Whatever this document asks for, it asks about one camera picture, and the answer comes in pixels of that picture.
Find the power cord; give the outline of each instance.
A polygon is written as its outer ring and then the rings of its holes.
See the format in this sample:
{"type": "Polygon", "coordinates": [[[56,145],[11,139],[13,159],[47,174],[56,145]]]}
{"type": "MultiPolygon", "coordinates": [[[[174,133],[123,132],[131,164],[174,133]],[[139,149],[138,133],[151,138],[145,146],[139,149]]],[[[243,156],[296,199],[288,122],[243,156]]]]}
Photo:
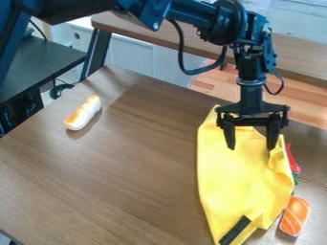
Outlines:
{"type": "Polygon", "coordinates": [[[37,31],[43,36],[44,40],[48,41],[47,36],[42,32],[42,30],[32,21],[30,23],[37,29],[37,31]]]}
{"type": "Polygon", "coordinates": [[[279,89],[276,92],[272,92],[272,90],[267,86],[267,84],[265,84],[265,88],[266,88],[267,92],[270,95],[277,96],[277,95],[279,95],[283,91],[284,85],[285,85],[285,81],[284,81],[283,77],[276,70],[272,70],[271,71],[271,74],[280,79],[280,81],[281,81],[280,87],[279,87],[279,89]]]}
{"type": "Polygon", "coordinates": [[[228,46],[223,47],[222,53],[219,55],[218,59],[213,64],[205,66],[205,67],[201,67],[201,68],[198,68],[198,69],[194,69],[194,70],[187,70],[185,68],[185,65],[184,65],[185,41],[184,41],[183,30],[182,30],[181,26],[175,20],[168,19],[168,21],[176,28],[176,31],[177,31],[177,33],[178,33],[178,35],[180,37],[180,45],[179,45],[179,50],[178,50],[178,63],[179,63],[179,66],[180,66],[181,70],[185,74],[190,75],[190,76],[199,75],[199,74],[202,74],[204,72],[208,72],[210,70],[216,69],[217,67],[224,64],[226,53],[227,53],[227,50],[228,50],[228,46]]]}
{"type": "Polygon", "coordinates": [[[55,78],[54,79],[54,87],[50,90],[49,94],[50,94],[50,97],[53,99],[53,100],[56,100],[58,99],[59,97],[61,97],[62,95],[62,92],[65,90],[65,89],[72,89],[75,87],[75,84],[77,84],[78,82],[74,82],[74,83],[68,83],[62,79],[59,79],[59,78],[55,78]],[[57,80],[60,80],[61,82],[63,82],[64,84],[60,84],[60,85],[56,85],[56,81],[57,80]]]}
{"type": "MultiPolygon", "coordinates": [[[[228,46],[223,47],[222,53],[219,55],[218,59],[213,64],[205,66],[205,67],[201,67],[198,69],[194,69],[194,70],[187,70],[184,65],[185,40],[184,40],[183,30],[182,30],[181,26],[175,20],[168,19],[168,21],[175,27],[175,29],[180,37],[180,45],[179,45],[179,50],[178,50],[178,63],[179,63],[181,70],[185,74],[190,75],[190,76],[199,75],[204,72],[213,70],[221,65],[224,65],[228,46]]],[[[281,85],[280,85],[279,89],[276,92],[272,92],[272,90],[267,86],[267,84],[265,84],[264,86],[269,94],[276,96],[276,95],[279,95],[283,91],[285,81],[284,81],[283,77],[276,70],[271,71],[271,74],[280,79],[281,85]]]]}

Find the metal leg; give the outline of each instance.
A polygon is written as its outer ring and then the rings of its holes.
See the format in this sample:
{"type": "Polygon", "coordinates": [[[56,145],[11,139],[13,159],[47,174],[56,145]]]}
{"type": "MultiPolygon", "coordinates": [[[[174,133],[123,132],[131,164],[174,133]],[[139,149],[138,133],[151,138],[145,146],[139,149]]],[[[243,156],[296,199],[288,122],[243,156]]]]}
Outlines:
{"type": "Polygon", "coordinates": [[[84,80],[87,76],[90,76],[104,65],[111,35],[111,33],[103,30],[93,30],[80,80],[84,80]]]}
{"type": "Polygon", "coordinates": [[[83,70],[82,70],[82,72],[80,74],[79,81],[83,81],[84,79],[86,79],[86,74],[87,74],[87,70],[89,69],[90,60],[91,60],[92,53],[93,53],[94,48],[95,48],[97,35],[98,35],[98,29],[94,29],[93,32],[92,32],[92,37],[91,37],[91,40],[90,40],[89,49],[88,49],[86,57],[85,57],[84,66],[83,66],[83,70]]]}
{"type": "Polygon", "coordinates": [[[104,60],[107,56],[110,39],[111,33],[103,30],[98,31],[98,38],[96,41],[95,50],[93,51],[88,76],[103,66],[104,60]]]}

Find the orange object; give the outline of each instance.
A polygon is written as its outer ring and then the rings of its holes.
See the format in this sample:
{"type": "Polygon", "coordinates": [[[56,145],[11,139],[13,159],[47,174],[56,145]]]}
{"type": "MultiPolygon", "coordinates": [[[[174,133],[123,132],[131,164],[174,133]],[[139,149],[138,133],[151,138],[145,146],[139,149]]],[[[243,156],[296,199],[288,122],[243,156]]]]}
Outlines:
{"type": "Polygon", "coordinates": [[[307,221],[310,205],[304,199],[292,196],[281,219],[279,229],[285,234],[298,236],[307,221]]]}

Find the yellow cloth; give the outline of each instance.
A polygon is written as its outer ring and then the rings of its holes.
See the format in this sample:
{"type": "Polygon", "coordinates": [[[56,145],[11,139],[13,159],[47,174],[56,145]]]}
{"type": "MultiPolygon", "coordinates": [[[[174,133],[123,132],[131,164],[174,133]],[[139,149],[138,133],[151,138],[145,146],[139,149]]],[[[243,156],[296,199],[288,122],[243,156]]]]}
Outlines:
{"type": "Polygon", "coordinates": [[[201,203],[214,244],[245,215],[251,223],[231,243],[242,244],[257,228],[271,226],[287,206],[294,181],[282,135],[269,152],[253,127],[236,127],[236,148],[230,150],[216,118],[213,108],[198,131],[201,203]]]}

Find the wooden table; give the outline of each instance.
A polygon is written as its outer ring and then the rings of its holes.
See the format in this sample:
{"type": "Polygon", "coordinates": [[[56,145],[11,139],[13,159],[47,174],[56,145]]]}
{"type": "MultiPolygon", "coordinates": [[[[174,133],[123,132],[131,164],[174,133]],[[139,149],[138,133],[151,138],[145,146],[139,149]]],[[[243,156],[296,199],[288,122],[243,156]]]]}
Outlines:
{"type": "MultiPolygon", "coordinates": [[[[119,68],[101,68],[0,141],[0,230],[25,245],[211,245],[196,181],[196,132],[221,100],[119,68]],[[83,130],[64,119],[89,95],[83,130]]],[[[297,244],[327,240],[327,132],[284,130],[312,204],[297,244]]],[[[249,244],[292,244],[276,228],[249,244]]]]}
{"type": "MultiPolygon", "coordinates": [[[[92,17],[92,25],[109,33],[117,33],[170,49],[178,49],[179,37],[174,27],[167,21],[163,22],[157,32],[152,32],[118,18],[111,12],[104,12],[92,17]]],[[[181,26],[185,33],[186,52],[196,56],[217,58],[221,48],[201,40],[193,26],[185,23],[181,23],[181,26]]],[[[278,70],[284,77],[327,87],[326,45],[275,33],[273,46],[278,53],[278,70]]],[[[233,61],[231,52],[228,54],[227,61],[233,61]]]]}

